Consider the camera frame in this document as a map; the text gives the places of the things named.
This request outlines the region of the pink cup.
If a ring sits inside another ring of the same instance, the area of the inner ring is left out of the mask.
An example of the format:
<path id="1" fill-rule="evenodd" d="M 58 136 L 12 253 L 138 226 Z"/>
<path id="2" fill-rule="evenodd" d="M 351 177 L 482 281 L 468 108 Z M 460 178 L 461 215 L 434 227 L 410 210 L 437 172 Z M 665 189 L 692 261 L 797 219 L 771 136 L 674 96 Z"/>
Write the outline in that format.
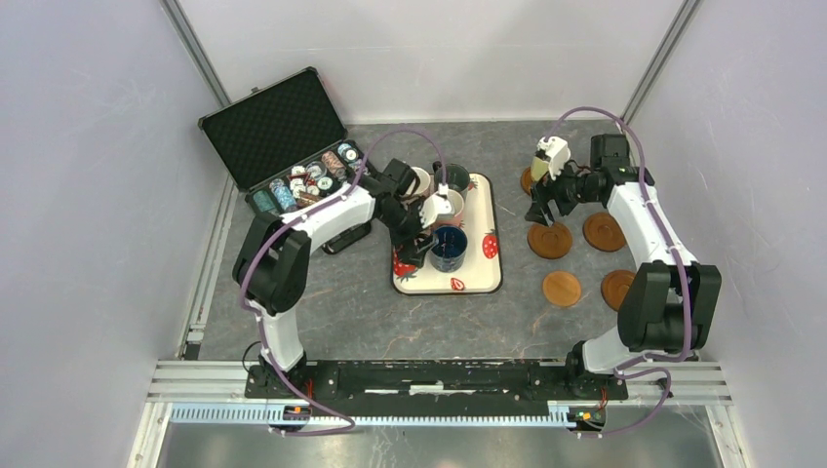
<path id="1" fill-rule="evenodd" d="M 464 198 L 460 192 L 450 189 L 448 191 L 448 201 L 452 205 L 452 213 L 445 220 L 445 223 L 459 226 L 462 223 L 463 211 L 465 207 Z"/>

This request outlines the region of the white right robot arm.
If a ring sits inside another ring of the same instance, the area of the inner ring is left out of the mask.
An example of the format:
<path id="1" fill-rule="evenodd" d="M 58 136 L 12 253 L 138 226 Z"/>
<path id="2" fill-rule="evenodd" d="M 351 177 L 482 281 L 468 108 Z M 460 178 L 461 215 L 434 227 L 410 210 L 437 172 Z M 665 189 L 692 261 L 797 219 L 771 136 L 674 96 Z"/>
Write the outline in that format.
<path id="1" fill-rule="evenodd" d="M 637 267 L 616 326 L 572 349 L 577 363 L 563 372 L 571 395 L 591 396 L 602 386 L 602 374 L 621 376 L 643 362 L 682 362 L 705 345 L 721 273 L 680 241 L 653 176 L 643 162 L 632 161 L 625 136 L 592 137 L 584 170 L 576 168 L 563 138 L 546 136 L 536 146 L 531 180 L 527 221 L 549 226 L 582 204 L 599 203 L 617 222 Z"/>

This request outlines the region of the light brown wooden coaster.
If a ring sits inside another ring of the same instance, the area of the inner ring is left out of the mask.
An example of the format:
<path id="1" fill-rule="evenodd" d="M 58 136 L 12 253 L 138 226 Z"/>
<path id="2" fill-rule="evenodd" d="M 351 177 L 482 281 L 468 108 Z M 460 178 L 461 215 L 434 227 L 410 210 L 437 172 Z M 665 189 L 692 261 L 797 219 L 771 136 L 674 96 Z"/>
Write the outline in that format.
<path id="1" fill-rule="evenodd" d="M 574 306 L 582 295 L 579 280 L 572 273 L 562 270 L 553 271 L 544 277 L 542 291 L 550 303 L 559 307 Z"/>

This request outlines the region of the light green cup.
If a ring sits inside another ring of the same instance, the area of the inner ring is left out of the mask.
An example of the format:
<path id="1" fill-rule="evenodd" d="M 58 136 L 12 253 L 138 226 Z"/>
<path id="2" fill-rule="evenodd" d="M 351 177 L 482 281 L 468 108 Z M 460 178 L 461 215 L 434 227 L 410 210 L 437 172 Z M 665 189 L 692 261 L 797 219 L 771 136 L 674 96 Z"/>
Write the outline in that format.
<path id="1" fill-rule="evenodd" d="M 537 150 L 532 158 L 530 175 L 532 184 L 542 181 L 549 173 L 550 158 L 544 150 Z"/>

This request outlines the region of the dark green mug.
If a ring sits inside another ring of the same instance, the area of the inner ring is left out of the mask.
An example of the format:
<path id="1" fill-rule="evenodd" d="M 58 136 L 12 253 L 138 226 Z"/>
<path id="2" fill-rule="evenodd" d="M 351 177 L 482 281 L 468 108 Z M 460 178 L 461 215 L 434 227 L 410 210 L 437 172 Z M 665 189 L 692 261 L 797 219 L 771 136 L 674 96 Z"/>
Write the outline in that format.
<path id="1" fill-rule="evenodd" d="M 453 163 L 443 165 L 441 162 L 435 161 L 432 164 L 432 169 L 436 187 L 444 183 L 449 189 L 460 193 L 463 197 L 467 195 L 472 181 L 470 174 L 464 167 Z"/>

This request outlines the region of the dark brown wooden coaster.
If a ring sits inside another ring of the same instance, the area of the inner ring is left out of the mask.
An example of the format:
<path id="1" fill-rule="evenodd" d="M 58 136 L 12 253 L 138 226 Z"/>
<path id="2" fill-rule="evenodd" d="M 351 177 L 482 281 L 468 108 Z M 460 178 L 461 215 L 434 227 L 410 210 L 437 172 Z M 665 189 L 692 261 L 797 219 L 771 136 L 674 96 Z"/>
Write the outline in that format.
<path id="1" fill-rule="evenodd" d="M 573 236 L 562 222 L 551 226 L 534 223 L 529 228 L 527 242 L 531 251 L 541 258 L 559 259 L 570 252 Z"/>
<path id="2" fill-rule="evenodd" d="M 618 312 L 634 281 L 635 273 L 618 269 L 607 274 L 601 283 L 601 294 L 607 306 Z"/>
<path id="3" fill-rule="evenodd" d="M 525 194 L 531 195 L 532 171 L 530 168 L 526 168 L 523 170 L 520 176 L 520 185 Z"/>
<path id="4" fill-rule="evenodd" d="M 601 252 L 617 252 L 627 245 L 622 229 L 608 213 L 589 215 L 582 225 L 582 233 L 586 242 Z"/>

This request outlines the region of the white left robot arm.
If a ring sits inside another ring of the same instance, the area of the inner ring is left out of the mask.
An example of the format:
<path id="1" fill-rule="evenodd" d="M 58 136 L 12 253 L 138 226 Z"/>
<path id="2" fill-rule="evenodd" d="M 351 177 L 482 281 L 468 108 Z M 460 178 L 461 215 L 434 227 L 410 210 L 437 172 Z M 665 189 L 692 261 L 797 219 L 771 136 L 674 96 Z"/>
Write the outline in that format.
<path id="1" fill-rule="evenodd" d="M 310 256 L 336 236 L 374 219 L 383 223 L 399 259 L 421 265 L 435 241 L 427 234 L 440 216 L 452 212 L 445 184 L 424 199 L 404 201 L 413 169 L 392 160 L 375 176 L 358 173 L 333 194 L 296 212 L 258 214 L 239 252 L 232 275 L 240 305 L 253 313 L 261 359 L 272 369 L 268 382 L 283 397 L 306 384 L 299 365 L 305 357 L 295 306 L 306 288 Z"/>

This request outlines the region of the dark blue mug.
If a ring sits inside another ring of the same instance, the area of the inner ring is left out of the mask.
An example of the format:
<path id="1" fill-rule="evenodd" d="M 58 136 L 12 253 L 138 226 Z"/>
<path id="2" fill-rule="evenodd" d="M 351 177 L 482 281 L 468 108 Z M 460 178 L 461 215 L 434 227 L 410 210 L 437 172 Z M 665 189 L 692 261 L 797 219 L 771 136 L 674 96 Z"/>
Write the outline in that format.
<path id="1" fill-rule="evenodd" d="M 465 232 L 453 225 L 442 225 L 434 230 L 436 243 L 429 256 L 434 268 L 443 273 L 457 271 L 463 264 L 468 249 Z"/>

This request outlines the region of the black poker chip case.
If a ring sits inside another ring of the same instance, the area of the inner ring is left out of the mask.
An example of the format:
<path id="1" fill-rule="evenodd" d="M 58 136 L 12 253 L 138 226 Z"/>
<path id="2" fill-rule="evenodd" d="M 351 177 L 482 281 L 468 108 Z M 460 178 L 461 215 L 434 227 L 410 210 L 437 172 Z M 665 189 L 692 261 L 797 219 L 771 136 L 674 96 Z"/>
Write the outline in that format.
<path id="1" fill-rule="evenodd" d="M 201 118 L 225 168 L 257 216 L 290 215 L 344 189 L 359 168 L 377 196 L 373 217 L 400 201 L 392 182 L 348 137 L 319 72 L 308 67 Z"/>

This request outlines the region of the pink mug with handle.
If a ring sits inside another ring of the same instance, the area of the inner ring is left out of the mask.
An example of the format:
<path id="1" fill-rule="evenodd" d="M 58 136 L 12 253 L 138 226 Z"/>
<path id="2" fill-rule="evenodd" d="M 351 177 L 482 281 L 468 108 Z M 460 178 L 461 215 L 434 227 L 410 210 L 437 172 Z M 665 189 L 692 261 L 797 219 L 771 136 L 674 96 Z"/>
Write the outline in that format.
<path id="1" fill-rule="evenodd" d="M 415 182 L 411 184 L 408 195 L 411 197 L 429 196 L 432 191 L 432 176 L 420 167 L 412 167 L 415 174 Z"/>

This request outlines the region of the strawberry pattern white tray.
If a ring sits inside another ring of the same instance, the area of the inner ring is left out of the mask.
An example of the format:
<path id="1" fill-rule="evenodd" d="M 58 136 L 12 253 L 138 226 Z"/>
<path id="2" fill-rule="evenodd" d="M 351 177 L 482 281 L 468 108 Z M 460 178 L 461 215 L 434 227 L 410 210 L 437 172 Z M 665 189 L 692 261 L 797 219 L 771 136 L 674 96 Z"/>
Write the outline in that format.
<path id="1" fill-rule="evenodd" d="M 415 295 L 482 294 L 497 291 L 503 280 L 494 198 L 490 180 L 470 175 L 472 185 L 464 199 L 462 223 L 468 238 L 462 266 L 455 272 L 437 271 L 428 252 L 421 268 L 392 257 L 390 281 L 397 293 Z"/>

